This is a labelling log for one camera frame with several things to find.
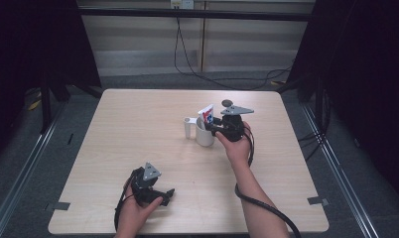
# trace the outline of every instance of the white cup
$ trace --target white cup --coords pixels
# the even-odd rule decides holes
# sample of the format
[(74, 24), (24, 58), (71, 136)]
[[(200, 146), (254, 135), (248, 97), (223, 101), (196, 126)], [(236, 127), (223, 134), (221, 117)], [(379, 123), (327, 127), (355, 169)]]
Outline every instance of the white cup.
[(203, 127), (203, 122), (200, 118), (185, 118), (185, 135), (187, 139), (191, 137), (191, 125), (196, 125), (196, 140), (198, 144), (209, 147), (214, 143), (214, 137), (210, 131)]

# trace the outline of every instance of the white wall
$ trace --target white wall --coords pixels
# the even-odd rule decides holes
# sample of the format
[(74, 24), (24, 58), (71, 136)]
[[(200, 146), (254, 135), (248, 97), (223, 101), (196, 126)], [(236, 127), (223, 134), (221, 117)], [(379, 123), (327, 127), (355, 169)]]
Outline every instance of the white wall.
[[(78, 4), (170, 8), (170, 0), (79, 0)], [(250, 12), (311, 13), (313, 5), (312, 0), (195, 1), (196, 9)], [(176, 19), (82, 18), (101, 76), (176, 71)], [(296, 55), (305, 28), (306, 23), (298, 22), (181, 19), (190, 63), (195, 70), (204, 71), (269, 70), (288, 66)], [(182, 70), (189, 70), (181, 42), (178, 45), (177, 65)]]

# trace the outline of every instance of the black cable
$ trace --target black cable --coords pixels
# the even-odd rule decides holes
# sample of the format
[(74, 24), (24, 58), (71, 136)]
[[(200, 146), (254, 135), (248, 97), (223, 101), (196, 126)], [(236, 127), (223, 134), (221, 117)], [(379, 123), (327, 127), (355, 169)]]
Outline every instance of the black cable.
[[(311, 135), (309, 134), (308, 136), (299, 139), (298, 141), (306, 141), (306, 140), (311, 140), (314, 139), (315, 141), (318, 142), (317, 146), (311, 151), (311, 153), (305, 158), (305, 161), (307, 162), (311, 156), (314, 155), (314, 153), (317, 151), (318, 147), (324, 142), (324, 140), (326, 139), (326, 135), (327, 135), (327, 131), (331, 122), (331, 101), (328, 97), (327, 92), (324, 92), (324, 96), (323, 96), (323, 109), (324, 109), (324, 123), (322, 125), (322, 128), (320, 129), (320, 132), (318, 132), (317, 134)], [(315, 141), (308, 143), (304, 146), (301, 146), (301, 148), (305, 148), (311, 144), (314, 144)]]
[(128, 186), (131, 185), (131, 181), (132, 181), (132, 179), (133, 179), (134, 177), (135, 177), (135, 173), (132, 172), (132, 173), (131, 173), (131, 176), (130, 176), (129, 179), (126, 181), (126, 183), (125, 183), (125, 185), (124, 185), (124, 187), (123, 187), (122, 194), (121, 194), (121, 196), (119, 197), (118, 204), (117, 204), (117, 206), (116, 206), (116, 208), (115, 208), (115, 216), (114, 216), (114, 220), (113, 220), (113, 221), (114, 221), (114, 224), (115, 224), (115, 230), (118, 230), (119, 216), (120, 216), (120, 212), (121, 212), (121, 210), (122, 210), (122, 207), (123, 207), (124, 202), (126, 201), (127, 198), (129, 198), (130, 196), (134, 195), (134, 193), (133, 193), (132, 195), (130, 195), (130, 196), (128, 196), (128, 197), (125, 197), (125, 199), (123, 199), (123, 197), (125, 196), (126, 190), (128, 189)]
[(125, 202), (129, 197), (131, 197), (131, 196), (134, 196), (135, 195), (135, 193), (132, 193), (132, 194), (130, 194), (129, 196), (126, 196), (123, 200), (122, 200), (122, 202)]
[(308, 146), (310, 146), (310, 145), (316, 143), (317, 141), (318, 141), (317, 138), (314, 138), (314, 140), (313, 140), (312, 142), (310, 142), (310, 143), (308, 143), (308, 144), (305, 144), (305, 145), (301, 146), (301, 149), (304, 149), (305, 147), (308, 147)]
[[(246, 127), (245, 127), (245, 129), (247, 129), (247, 130), (250, 132), (250, 135), (251, 135), (251, 136), (249, 137), (248, 135), (246, 135), (246, 133), (243, 134), (243, 136), (245, 136), (246, 139), (248, 139), (249, 145), (250, 145), (250, 153), (249, 153), (249, 159), (248, 159), (248, 165), (249, 165), (249, 167), (250, 167), (251, 164), (252, 164), (252, 161), (253, 161), (253, 155), (254, 155), (254, 151), (255, 151), (255, 148), (254, 148), (255, 140), (254, 140), (254, 138), (253, 138), (253, 135), (252, 135), (252, 132), (250, 131), (250, 129), (249, 129), (249, 128), (246, 128)], [(250, 202), (250, 203), (252, 203), (252, 204), (254, 204), (254, 205), (257, 205), (257, 206), (259, 206), (259, 207), (261, 207), (261, 208), (264, 208), (264, 209), (268, 210), (269, 212), (272, 212), (273, 214), (275, 214), (276, 216), (278, 216), (280, 219), (282, 219), (284, 222), (286, 222), (287, 225), (290, 226), (290, 228), (292, 229), (292, 231), (293, 231), (293, 233), (295, 234), (296, 237), (298, 237), (298, 238), (302, 237), (302, 236), (301, 236), (301, 233), (299, 232), (299, 229), (298, 229), (298, 227), (295, 225), (295, 223), (293, 223), (293, 221), (290, 220), (290, 218), (289, 218), (288, 216), (286, 216), (283, 212), (281, 212), (281, 211), (278, 210), (277, 208), (275, 208), (275, 207), (273, 207), (273, 206), (271, 206), (271, 205), (269, 205), (269, 204), (267, 204), (267, 203), (265, 203), (265, 202), (263, 202), (263, 201), (260, 201), (260, 200), (258, 200), (258, 199), (255, 199), (255, 198), (252, 198), (252, 197), (250, 197), (250, 196), (247, 196), (247, 195), (243, 194), (243, 193), (239, 190), (239, 187), (238, 187), (237, 184), (236, 184), (236, 186), (235, 186), (235, 188), (234, 188), (234, 193), (235, 193), (235, 194), (237, 195), (237, 197), (239, 197), (240, 199), (243, 199), (243, 200), (245, 200), (245, 201), (247, 201), (247, 202)]]
[[(208, 77), (203, 76), (203, 75), (199, 75), (193, 70), (193, 68), (191, 66), (191, 63), (190, 63), (190, 61), (188, 59), (187, 49), (185, 47), (184, 37), (182, 36), (181, 24), (180, 24), (180, 19), (179, 18), (177, 18), (177, 22), (178, 22), (178, 30), (177, 30), (177, 37), (176, 37), (175, 52), (174, 52), (174, 65), (175, 65), (175, 69), (179, 73), (181, 73), (183, 75), (196, 76), (196, 77), (198, 77), (198, 78), (200, 78), (202, 80), (209, 81), (209, 82), (215, 83), (215, 84), (217, 84), (219, 86), (226, 87), (226, 88), (233, 89), (233, 90), (255, 90), (255, 89), (259, 89), (259, 88), (265, 86), (269, 79), (276, 78), (276, 77), (282, 75), (283, 73), (285, 73), (287, 71), (290, 71), (291, 66), (289, 66), (287, 68), (283, 68), (283, 69), (270, 70), (264, 78), (247, 78), (247, 77), (239, 78), (239, 77), (236, 77), (236, 78), (216, 78), (216, 79), (212, 79), (212, 78), (208, 78)], [(176, 64), (177, 50), (178, 50), (178, 44), (179, 44), (179, 36), (181, 36), (181, 42), (182, 42), (182, 45), (183, 45), (183, 48), (184, 48), (185, 58), (187, 60), (187, 64), (188, 64), (191, 72), (183, 72), (183, 71), (181, 71), (178, 68), (177, 64)], [(271, 73), (275, 72), (275, 71), (281, 71), (281, 72), (270, 77), (269, 75)], [(263, 81), (263, 82), (261, 84), (257, 85), (257, 86), (250, 87), (250, 88), (238, 88), (238, 87), (228, 86), (228, 85), (219, 83), (220, 80), (256, 80), (256, 81)]]

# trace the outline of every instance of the black curtain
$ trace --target black curtain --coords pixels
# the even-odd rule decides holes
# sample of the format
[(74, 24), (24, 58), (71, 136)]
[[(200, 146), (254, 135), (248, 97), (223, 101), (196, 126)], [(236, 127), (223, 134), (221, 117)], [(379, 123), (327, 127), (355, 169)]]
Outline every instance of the black curtain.
[(374, 165), (399, 193), (399, 0), (317, 1), (288, 81), (299, 98), (325, 89)]
[(39, 87), (42, 75), (50, 86), (101, 86), (81, 17), (76, 11), (52, 11), (62, 8), (77, 5), (74, 0), (0, 0), (0, 149), (25, 92)]

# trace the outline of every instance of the table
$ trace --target table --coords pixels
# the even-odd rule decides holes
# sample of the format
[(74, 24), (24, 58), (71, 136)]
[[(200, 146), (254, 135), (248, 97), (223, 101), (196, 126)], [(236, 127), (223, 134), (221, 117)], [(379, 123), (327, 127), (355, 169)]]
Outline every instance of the table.
[(185, 117), (196, 117), (210, 103), (252, 108), (242, 115), (255, 137), (251, 166), (278, 208), (301, 232), (329, 228), (323, 207), (309, 205), (318, 196), (280, 95), (276, 92), (108, 89), (70, 172), (49, 224), (54, 234), (111, 234), (123, 183), (131, 172), (150, 162), (162, 176), (159, 191), (175, 188), (168, 206), (159, 207), (142, 234), (200, 234), (247, 232), (235, 177), (222, 145), (211, 147), (186, 139)]

